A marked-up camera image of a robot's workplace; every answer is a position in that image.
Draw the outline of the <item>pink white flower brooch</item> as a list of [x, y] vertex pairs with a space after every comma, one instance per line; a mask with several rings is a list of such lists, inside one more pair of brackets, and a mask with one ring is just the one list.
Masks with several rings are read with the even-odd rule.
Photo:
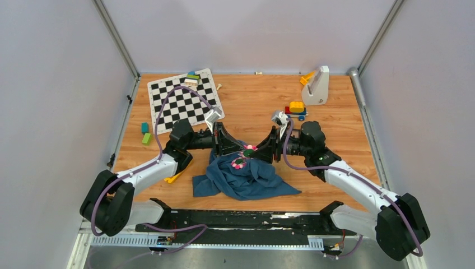
[[250, 157], [253, 152], [257, 150], [256, 146], [253, 145], [246, 145], [245, 150], [243, 151], [242, 155], [244, 157]]

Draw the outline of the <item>blue garment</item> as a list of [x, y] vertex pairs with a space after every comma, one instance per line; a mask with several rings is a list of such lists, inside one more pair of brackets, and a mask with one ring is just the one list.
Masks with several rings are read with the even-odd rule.
[[[286, 183], [273, 165], [244, 157], [242, 153], [217, 155], [212, 150], [206, 172], [192, 178], [193, 196], [209, 197], [224, 193], [236, 200], [248, 201], [301, 193]], [[236, 170], [231, 162], [239, 157], [246, 158], [246, 166]]]

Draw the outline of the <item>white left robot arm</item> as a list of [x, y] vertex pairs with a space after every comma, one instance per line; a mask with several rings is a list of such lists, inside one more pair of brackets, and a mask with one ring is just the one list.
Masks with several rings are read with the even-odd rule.
[[97, 236], [114, 236], [126, 226], [142, 223], [166, 231], [172, 218], [165, 212], [165, 205], [155, 198], [146, 202], [135, 202], [134, 198], [155, 183], [184, 171], [193, 159], [190, 150], [196, 149], [228, 155], [244, 150], [245, 146], [228, 134], [221, 122], [195, 132], [188, 120], [179, 120], [157, 157], [118, 173], [101, 171], [80, 207], [80, 215], [90, 221]]

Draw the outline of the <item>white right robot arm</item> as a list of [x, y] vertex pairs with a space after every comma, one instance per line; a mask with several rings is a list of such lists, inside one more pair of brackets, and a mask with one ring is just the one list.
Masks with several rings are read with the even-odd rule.
[[317, 121], [304, 122], [297, 135], [293, 132], [291, 119], [279, 128], [273, 127], [251, 157], [268, 163], [284, 160], [290, 168], [298, 170], [289, 163], [288, 156], [302, 156], [302, 171], [339, 188], [366, 208], [360, 211], [333, 202], [328, 206], [329, 213], [320, 218], [322, 231], [327, 234], [339, 229], [354, 231], [376, 241], [396, 261], [410, 254], [422, 257], [421, 244], [430, 237], [430, 231], [415, 196], [396, 194], [352, 169], [326, 146], [325, 134]]

